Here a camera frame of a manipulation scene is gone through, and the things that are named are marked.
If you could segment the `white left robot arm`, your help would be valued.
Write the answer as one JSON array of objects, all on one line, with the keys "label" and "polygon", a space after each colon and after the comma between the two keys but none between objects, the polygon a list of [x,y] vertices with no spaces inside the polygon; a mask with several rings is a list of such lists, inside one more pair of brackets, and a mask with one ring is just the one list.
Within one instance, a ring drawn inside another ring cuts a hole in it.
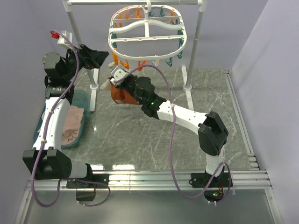
[{"label": "white left robot arm", "polygon": [[109,53],[84,44],[75,50],[68,49],[65,57],[57,52],[43,57],[45,114],[33,148],[24,151],[22,159],[35,180],[77,178],[82,187],[88,188],[94,183],[91,166],[73,163],[62,153],[62,133],[74,95],[73,80],[82,68],[99,69]]}]

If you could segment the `white oval clip hanger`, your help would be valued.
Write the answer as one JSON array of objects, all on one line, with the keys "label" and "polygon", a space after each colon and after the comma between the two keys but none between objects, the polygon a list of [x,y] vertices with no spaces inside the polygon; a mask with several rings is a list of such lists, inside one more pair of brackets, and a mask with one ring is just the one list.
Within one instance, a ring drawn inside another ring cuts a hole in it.
[{"label": "white oval clip hanger", "polygon": [[187,33],[181,13],[168,5],[132,5],[111,18],[108,45],[116,63],[181,59]]}]

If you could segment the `orange and beige underwear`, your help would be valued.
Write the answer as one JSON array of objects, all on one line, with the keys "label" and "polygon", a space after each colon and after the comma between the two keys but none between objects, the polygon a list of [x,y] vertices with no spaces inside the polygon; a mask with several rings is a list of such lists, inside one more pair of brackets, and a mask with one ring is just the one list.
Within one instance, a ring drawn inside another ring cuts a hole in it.
[{"label": "orange and beige underwear", "polygon": [[139,105],[139,103],[126,91],[120,88],[116,88],[115,85],[110,81],[109,77],[101,86],[100,89],[104,91],[109,91],[112,100],[116,104],[129,104],[129,105]]}]

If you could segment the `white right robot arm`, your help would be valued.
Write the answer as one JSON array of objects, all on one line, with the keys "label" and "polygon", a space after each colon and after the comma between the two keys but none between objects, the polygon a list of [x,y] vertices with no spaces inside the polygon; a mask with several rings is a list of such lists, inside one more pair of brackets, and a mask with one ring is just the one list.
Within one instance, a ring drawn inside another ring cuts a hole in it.
[{"label": "white right robot arm", "polygon": [[218,113],[200,113],[172,104],[155,93],[148,77],[130,75],[122,82],[111,83],[140,104],[148,117],[175,123],[197,134],[200,148],[206,154],[206,182],[213,187],[221,183],[228,130]]}]

